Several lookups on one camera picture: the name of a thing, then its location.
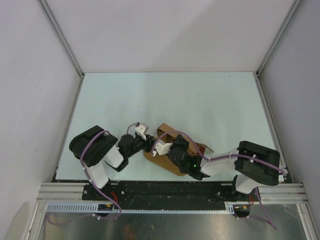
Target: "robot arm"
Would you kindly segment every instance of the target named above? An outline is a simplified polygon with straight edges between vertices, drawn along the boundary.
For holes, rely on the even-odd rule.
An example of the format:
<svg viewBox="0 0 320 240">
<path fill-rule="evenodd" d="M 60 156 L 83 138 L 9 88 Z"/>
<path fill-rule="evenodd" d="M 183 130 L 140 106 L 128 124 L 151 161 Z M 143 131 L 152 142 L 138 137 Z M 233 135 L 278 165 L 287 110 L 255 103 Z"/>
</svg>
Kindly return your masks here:
<svg viewBox="0 0 320 240">
<path fill-rule="evenodd" d="M 84 154 L 83 162 L 91 180 L 98 188 L 102 188 L 109 181 L 105 163 L 120 172 L 128 165 L 128 159 L 134 154 L 141 150 L 152 151 L 156 139 L 148 135 L 147 130 L 147 125 L 139 123 L 135 128 L 135 137 L 130 134 L 123 135 L 117 146 L 118 139 L 111 134 L 99 136 L 89 146 Z M 94 126 L 71 141 L 69 149 L 77 159 L 80 159 L 89 141 L 101 131 L 103 131 L 101 127 Z M 237 171 L 238 174 L 233 179 L 233 188 L 236 192 L 243 194 L 249 194 L 257 186 L 275 186 L 279 182 L 277 170 L 241 157 L 256 157 L 272 166 L 279 167 L 280 154 L 273 149 L 242 141 L 236 149 L 207 159 L 200 155 L 188 154 L 188 147 L 189 142 L 179 134 L 169 143 L 158 140 L 152 155 L 167 155 L 180 172 L 189 174 L 197 180 L 222 172 Z"/>
</svg>

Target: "brown cardboard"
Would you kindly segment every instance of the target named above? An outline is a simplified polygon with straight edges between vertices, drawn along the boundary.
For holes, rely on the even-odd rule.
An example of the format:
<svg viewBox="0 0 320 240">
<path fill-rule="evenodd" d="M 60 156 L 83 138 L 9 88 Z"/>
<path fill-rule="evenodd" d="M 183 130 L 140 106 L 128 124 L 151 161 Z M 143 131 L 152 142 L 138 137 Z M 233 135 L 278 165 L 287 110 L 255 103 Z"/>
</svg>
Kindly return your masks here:
<svg viewBox="0 0 320 240">
<path fill-rule="evenodd" d="M 167 132 L 171 132 L 171 131 L 175 131 L 175 129 L 173 129 L 172 127 L 170 127 L 169 125 L 163 123 L 157 130 L 156 133 L 158 135 L 158 137 L 160 137 L 163 133 L 167 133 Z M 165 135 L 164 137 L 161 138 L 162 141 L 164 141 L 165 143 L 175 139 L 177 136 L 179 135 L 179 133 L 177 132 L 173 132 L 173 133 L 169 133 L 167 135 Z M 187 140 L 189 142 L 189 148 L 188 148 L 188 153 L 191 155 L 194 154 L 198 154 L 195 146 L 190 142 L 190 140 L 185 137 L 184 135 L 182 135 L 183 138 L 185 140 Z M 205 144 L 202 143 L 195 143 L 199 148 L 203 147 L 204 150 L 205 149 L 209 149 L 210 151 L 214 152 L 211 148 L 209 148 L 208 146 L 206 146 Z M 169 172 L 177 175 L 177 176 L 184 176 L 186 175 L 185 173 L 181 173 L 179 171 L 179 168 L 168 159 L 168 157 L 166 155 L 156 155 L 156 156 L 152 156 L 150 152 L 144 152 L 143 153 L 144 157 L 146 159 L 148 159 L 150 162 L 168 170 Z"/>
<path fill-rule="evenodd" d="M 162 134 L 167 133 L 167 132 L 172 132 L 172 131 L 175 131 L 175 129 L 170 127 L 168 124 L 162 123 L 161 126 L 158 127 L 158 129 L 156 130 L 156 134 L 158 135 L 158 137 L 160 137 Z M 169 133 L 169 134 L 165 135 L 163 138 L 161 138 L 161 140 L 164 141 L 165 143 L 167 143 L 167 142 L 175 139 L 178 135 L 179 135 L 178 132 Z M 187 150 L 188 153 L 191 155 L 197 154 L 198 151 L 196 150 L 195 146 L 190 142 L 189 138 L 187 138 L 184 135 L 182 135 L 182 137 L 189 142 L 189 148 Z M 214 152 L 210 147 L 208 147 L 205 144 L 198 143 L 198 142 L 196 142 L 195 144 L 198 147 L 204 147 L 206 149 L 209 149 L 211 152 Z"/>
<path fill-rule="evenodd" d="M 170 161 L 166 155 L 157 154 L 156 156 L 151 156 L 151 152 L 145 152 L 145 151 L 143 152 L 143 155 L 150 162 L 168 170 L 169 172 L 172 172 L 175 175 L 178 175 L 178 176 L 186 175 L 185 173 L 181 173 L 179 171 L 179 168 L 172 161 Z"/>
</svg>

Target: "metal frame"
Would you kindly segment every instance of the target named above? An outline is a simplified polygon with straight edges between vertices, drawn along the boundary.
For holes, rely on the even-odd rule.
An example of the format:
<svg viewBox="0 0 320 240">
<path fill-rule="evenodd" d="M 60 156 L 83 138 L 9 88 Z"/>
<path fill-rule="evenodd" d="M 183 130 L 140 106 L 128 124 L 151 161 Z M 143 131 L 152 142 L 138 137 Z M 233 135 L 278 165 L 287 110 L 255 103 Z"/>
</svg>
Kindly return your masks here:
<svg viewBox="0 0 320 240">
<path fill-rule="evenodd" d="M 85 74 L 83 74 L 83 75 L 80 77 L 80 81 L 79 81 L 79 83 L 78 83 L 78 86 L 77 86 L 77 89 L 76 89 L 76 93 L 75 93 L 74 99 L 73 99 L 73 101 L 72 101 L 72 107 L 71 107 L 69 116 L 68 116 L 67 121 L 66 121 L 66 126 L 64 127 L 64 132 L 63 132 L 62 140 L 61 140 L 61 143 L 60 143 L 60 146 L 59 146 L 59 152 L 58 152 L 58 154 L 57 154 L 57 156 L 56 156 L 55 164 L 54 164 L 54 166 L 53 166 L 53 168 L 52 168 L 52 172 L 51 172 L 51 174 L 50 174 L 50 181 L 52 181 L 52 179 L 54 178 L 54 176 L 55 176 L 56 173 L 57 173 L 57 169 L 58 169 L 58 166 L 59 166 L 59 162 L 60 162 L 60 159 L 61 159 L 61 155 L 62 155 L 62 152 L 63 152 L 63 150 L 64 150 L 64 145 L 65 145 L 66 140 L 67 140 L 69 128 L 70 128 L 71 121 L 72 121 L 72 118 L 73 118 L 74 113 L 75 113 L 76 105 L 77 105 L 77 102 L 78 102 L 78 99 L 79 99 L 79 95 L 80 95 L 80 91 L 81 91 L 81 88 L 82 88 L 82 84 L 83 84 L 83 82 L 84 82 L 84 79 L 85 79 Z"/>
<path fill-rule="evenodd" d="M 59 163 L 59 159 L 62 153 L 63 146 L 66 141 L 66 137 L 69 131 L 70 123 L 75 111 L 75 107 L 78 101 L 79 93 L 81 90 L 82 82 L 84 79 L 84 73 L 81 70 L 81 67 L 79 63 L 76 60 L 76 57 L 67 42 L 61 28 L 59 27 L 48 3 L 46 0 L 37 0 L 44 15 L 46 16 L 48 22 L 50 23 L 53 31 L 55 32 L 57 38 L 59 39 L 63 49 L 65 50 L 65 53 L 71 60 L 75 70 L 80 75 L 80 81 L 79 86 L 77 89 L 77 93 L 75 95 L 73 105 L 70 111 L 70 115 L 68 117 L 68 121 L 65 127 L 65 132 L 60 144 L 60 152 L 56 159 L 56 165 L 54 166 L 54 169 L 52 171 L 52 174 L 50 176 L 50 179 L 53 178 L 53 176 L 56 173 L 57 165 Z M 276 123 L 270 108 L 270 105 L 268 103 L 268 99 L 266 96 L 266 93 L 264 91 L 263 85 L 261 83 L 261 80 L 259 76 L 265 69 L 268 61 L 270 60 L 271 56 L 277 49 L 281 39 L 283 38 L 284 34 L 286 33 L 289 25 L 291 24 L 292 20 L 294 19 L 295 15 L 297 14 L 298 10 L 300 9 L 301 5 L 303 3 L 303 0 L 294 0 L 293 4 L 291 5 L 290 10 L 288 11 L 284 21 L 282 22 L 274 40 L 272 41 L 271 46 L 269 47 L 266 55 L 264 56 L 257 73 L 254 73 L 256 86 L 261 98 L 261 102 L 263 105 L 263 109 L 266 115 L 266 119 L 270 128 L 270 132 L 272 135 L 272 139 L 274 142 L 274 145 L 276 149 L 281 153 L 281 165 L 282 166 L 289 166 L 287 165 L 286 157 L 284 149 L 281 145 L 280 137 L 277 131 Z M 37 240 L 40 236 L 42 223 L 45 218 L 45 213 L 47 211 L 47 207 L 49 206 L 49 211 L 53 211 L 57 205 L 62 206 L 60 208 L 60 212 L 62 211 L 70 211 L 70 209 L 78 212 L 83 212 L 84 208 L 77 208 L 77 207 L 71 207 L 70 206 L 84 206 L 84 205 L 91 205 L 95 206 L 99 202 L 93 202 L 93 201 L 83 201 L 82 200 L 82 193 L 84 186 L 87 183 L 43 183 L 41 185 L 38 198 L 36 200 L 36 204 L 33 211 L 33 217 L 30 220 L 29 228 L 24 236 L 24 239 L 28 240 Z M 305 230 L 305 234 L 307 236 L 308 240 L 314 240 L 314 239 L 320 239 L 319 237 L 319 230 L 317 227 L 317 224 L 315 222 L 314 216 L 311 212 L 311 207 L 309 205 L 308 197 L 306 195 L 306 191 L 304 189 L 303 184 L 290 184 L 290 183 L 282 183 L 278 186 L 274 187 L 260 187 L 260 194 L 261 194 L 261 200 L 264 204 L 296 204 L 297 209 L 300 214 L 300 218 L 302 221 L 303 228 Z"/>
<path fill-rule="evenodd" d="M 283 36 L 287 32 L 288 27 L 292 23 L 294 17 L 297 15 L 297 12 L 299 11 L 303 2 L 304 2 L 304 0 L 294 0 L 294 2 L 292 3 L 288 13 L 286 14 L 278 32 L 276 33 L 268 51 L 266 52 L 265 56 L 263 57 L 263 60 L 257 70 L 257 73 L 259 76 L 262 74 L 267 63 L 269 62 L 270 58 L 272 57 L 273 53 L 275 52 L 275 50 L 279 46 L 279 43 L 281 42 Z"/>
<path fill-rule="evenodd" d="M 67 42 L 61 28 L 59 27 L 57 20 L 53 14 L 53 12 L 51 11 L 48 3 L 46 0 L 37 0 L 44 15 L 46 16 L 46 19 L 48 20 L 49 24 L 51 25 L 55 35 L 57 36 L 58 40 L 60 41 L 62 48 L 64 49 L 66 55 L 68 56 L 68 58 L 70 59 L 70 61 L 72 62 L 75 70 L 77 71 L 77 73 L 79 74 L 79 76 L 82 76 L 84 73 L 81 70 L 81 67 L 73 53 L 73 51 L 71 50 L 71 47 L 69 45 L 69 43 Z"/>
<path fill-rule="evenodd" d="M 260 78 L 258 77 L 258 74 L 253 73 L 253 76 L 254 76 L 254 80 L 255 80 L 255 84 L 256 84 L 258 93 L 260 95 L 264 114 L 265 114 L 269 129 L 270 129 L 270 132 L 271 132 L 271 137 L 273 140 L 274 147 L 280 153 L 280 165 L 286 166 L 290 172 L 290 166 L 288 165 L 288 161 L 286 160 L 285 150 L 281 144 L 279 131 L 277 130 L 276 121 L 275 121 L 274 115 L 272 113 L 266 92 L 264 90 L 264 87 L 262 85 Z"/>
<path fill-rule="evenodd" d="M 111 201 L 82 200 L 84 186 L 88 183 L 48 182 L 40 187 L 37 197 L 38 203 L 103 203 Z M 306 190 L 302 183 L 280 183 L 277 186 L 259 187 L 263 204 L 308 204 Z"/>
</svg>

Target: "metal sheet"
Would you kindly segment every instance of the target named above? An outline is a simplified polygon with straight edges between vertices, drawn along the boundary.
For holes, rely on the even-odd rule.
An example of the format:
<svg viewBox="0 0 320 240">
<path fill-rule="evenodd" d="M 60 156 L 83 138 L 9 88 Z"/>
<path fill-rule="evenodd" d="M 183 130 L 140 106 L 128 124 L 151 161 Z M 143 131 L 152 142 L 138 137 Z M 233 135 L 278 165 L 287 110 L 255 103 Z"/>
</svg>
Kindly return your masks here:
<svg viewBox="0 0 320 240">
<path fill-rule="evenodd" d="M 266 209 L 278 231 L 256 219 L 237 220 L 227 214 L 126 213 L 114 220 L 97 220 L 89 216 L 62 226 L 46 222 L 39 240 L 307 239 L 296 205 L 268 205 Z M 47 214 L 50 214 L 51 221 L 62 223 L 83 213 Z M 253 206 L 251 215 L 264 216 L 258 205 Z"/>
</svg>

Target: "black mounting plate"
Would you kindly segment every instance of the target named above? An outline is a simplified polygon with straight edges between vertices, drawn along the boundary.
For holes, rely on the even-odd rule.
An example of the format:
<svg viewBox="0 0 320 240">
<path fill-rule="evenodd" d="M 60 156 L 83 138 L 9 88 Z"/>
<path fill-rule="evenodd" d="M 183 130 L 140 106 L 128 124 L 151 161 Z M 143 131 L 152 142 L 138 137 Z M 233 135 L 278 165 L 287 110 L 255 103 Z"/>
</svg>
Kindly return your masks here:
<svg viewBox="0 0 320 240">
<path fill-rule="evenodd" d="M 211 211 L 225 210 L 225 202 L 248 201 L 246 194 L 231 194 L 231 181 L 113 181 L 101 189 L 114 192 L 122 209 Z M 85 185 L 85 201 L 105 201 L 91 184 Z"/>
</svg>

